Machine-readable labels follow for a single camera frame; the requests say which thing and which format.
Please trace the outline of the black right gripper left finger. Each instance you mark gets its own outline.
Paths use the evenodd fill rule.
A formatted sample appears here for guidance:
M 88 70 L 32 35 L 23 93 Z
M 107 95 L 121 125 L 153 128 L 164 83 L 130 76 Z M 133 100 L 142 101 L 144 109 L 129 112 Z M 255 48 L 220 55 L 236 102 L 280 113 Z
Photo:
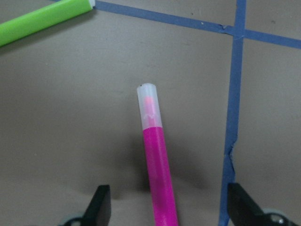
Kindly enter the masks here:
M 62 226 L 108 226 L 111 218 L 111 190 L 100 185 L 84 214 L 65 221 Z

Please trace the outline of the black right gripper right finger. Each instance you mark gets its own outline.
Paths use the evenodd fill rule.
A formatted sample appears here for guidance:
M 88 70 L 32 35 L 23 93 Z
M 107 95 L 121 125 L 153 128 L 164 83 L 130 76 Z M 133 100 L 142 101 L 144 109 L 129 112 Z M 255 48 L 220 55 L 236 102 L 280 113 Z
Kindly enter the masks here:
M 283 214 L 264 212 L 239 183 L 229 183 L 227 212 L 235 226 L 295 226 Z

